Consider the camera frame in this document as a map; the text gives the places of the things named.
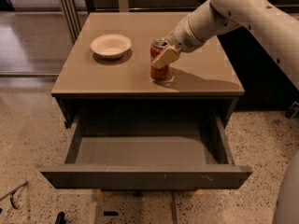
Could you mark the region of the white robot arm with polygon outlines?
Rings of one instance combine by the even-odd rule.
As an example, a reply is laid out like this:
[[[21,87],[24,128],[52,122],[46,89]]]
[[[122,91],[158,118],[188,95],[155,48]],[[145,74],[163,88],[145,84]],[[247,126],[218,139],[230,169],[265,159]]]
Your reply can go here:
[[[173,63],[179,55],[201,48],[209,38],[242,26],[258,41],[293,84],[299,78],[298,20],[267,0],[207,0],[184,17],[167,36],[170,47],[154,59],[156,67]],[[221,197],[213,216],[185,224],[299,224],[299,152],[282,156],[290,139],[275,129],[257,125],[246,159],[253,159],[258,173],[239,195]]]

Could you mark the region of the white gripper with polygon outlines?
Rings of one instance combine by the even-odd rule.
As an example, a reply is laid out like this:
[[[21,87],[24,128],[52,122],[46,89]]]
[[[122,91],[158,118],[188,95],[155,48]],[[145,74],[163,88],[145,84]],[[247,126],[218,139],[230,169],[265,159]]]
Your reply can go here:
[[[201,48],[205,42],[199,40],[192,32],[189,18],[183,18],[166,37],[170,37],[168,46],[154,58],[151,65],[161,69],[179,59],[180,52],[191,53]]]

